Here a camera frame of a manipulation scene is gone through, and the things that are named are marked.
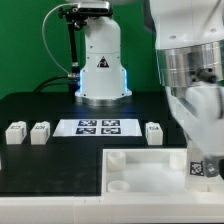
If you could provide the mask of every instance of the black cable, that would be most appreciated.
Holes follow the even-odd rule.
[[[150,1],[142,0],[143,15],[144,15],[144,25],[146,29],[154,36],[156,36],[155,23],[152,18],[152,13],[150,12],[151,6]]]
[[[44,81],[44,82],[42,82],[40,85],[38,85],[38,86],[34,89],[33,92],[35,92],[35,93],[39,92],[39,89],[41,89],[44,85],[46,85],[46,84],[49,83],[49,82],[53,82],[53,81],[58,80],[58,79],[67,79],[67,78],[68,78],[68,76],[66,75],[66,76],[55,76],[55,77],[52,77],[52,78],[50,78],[50,79],[47,79],[46,81]]]
[[[78,63],[74,24],[68,23],[68,32],[69,32],[70,50],[71,50],[71,56],[72,56],[72,73],[79,73],[80,68]]]
[[[38,91],[36,91],[36,93],[41,92],[41,90],[43,90],[44,88],[49,87],[49,86],[62,86],[62,85],[68,85],[68,84],[67,83],[50,83],[50,84],[46,84],[46,85],[43,85],[41,88],[39,88]]]

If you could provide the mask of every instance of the black sticker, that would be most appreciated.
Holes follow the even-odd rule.
[[[109,65],[107,63],[107,60],[105,57],[102,57],[99,64],[97,65],[98,68],[109,68]]]
[[[104,120],[102,126],[120,126],[119,120]]]
[[[77,128],[76,130],[77,135],[94,135],[96,134],[96,128]]]
[[[45,129],[45,126],[36,126],[35,129]]]
[[[95,120],[82,120],[79,121],[78,126],[96,126],[97,121]]]
[[[11,129],[20,129],[21,126],[12,126]]]
[[[152,131],[159,130],[159,128],[158,128],[158,127],[156,127],[156,126],[154,126],[154,127],[149,127],[149,129],[150,129],[150,130],[152,130]]]
[[[204,176],[203,162],[191,162],[190,175]]]
[[[121,134],[121,129],[120,128],[102,128],[101,129],[101,134],[102,135],[116,135],[116,134]]]

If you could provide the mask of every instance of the cable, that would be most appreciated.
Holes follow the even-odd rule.
[[[54,56],[52,55],[49,47],[48,47],[48,44],[47,44],[47,40],[46,40],[46,36],[45,36],[45,27],[46,27],[46,23],[47,23],[47,20],[49,19],[49,17],[51,16],[52,13],[54,13],[57,9],[59,9],[60,7],[63,7],[63,6],[72,6],[74,3],[67,3],[67,4],[62,4],[62,5],[58,5],[56,6],[55,8],[53,8],[44,18],[44,21],[43,21],[43,25],[42,25],[42,38],[43,38],[43,41],[44,41],[44,46],[47,50],[47,53],[49,54],[50,58],[53,60],[53,62],[60,68],[62,69],[64,72],[66,72],[67,74],[69,73],[65,68],[63,68],[58,62],[57,60],[54,58]]]
[[[42,86],[38,91],[37,93],[41,92],[41,90],[45,89],[46,87],[49,87],[49,86],[62,86],[62,85],[67,85],[67,83],[50,83],[50,84],[46,84],[44,86]]]
[[[46,81],[42,82],[41,84],[39,84],[33,92],[37,93],[39,92],[39,89],[42,89],[43,86],[45,86],[47,83],[49,82],[52,82],[52,81],[55,81],[55,80],[58,80],[58,79],[67,79],[68,76],[55,76],[55,77],[52,77],[50,79],[47,79]]]

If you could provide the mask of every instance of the blue light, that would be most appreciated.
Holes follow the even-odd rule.
[[[82,82],[83,82],[83,70],[80,71],[80,88],[79,92],[82,93]]]
[[[125,75],[124,75],[124,77],[125,77],[125,83],[124,83],[124,85],[125,85],[125,92],[128,93],[128,92],[129,92],[129,89],[128,89],[128,77],[127,77],[127,71],[124,70],[124,73],[125,73]]]

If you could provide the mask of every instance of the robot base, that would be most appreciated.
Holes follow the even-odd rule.
[[[132,99],[131,93],[129,95],[114,99],[91,99],[75,95],[76,102],[97,107],[118,106],[123,103],[131,102],[131,99]]]

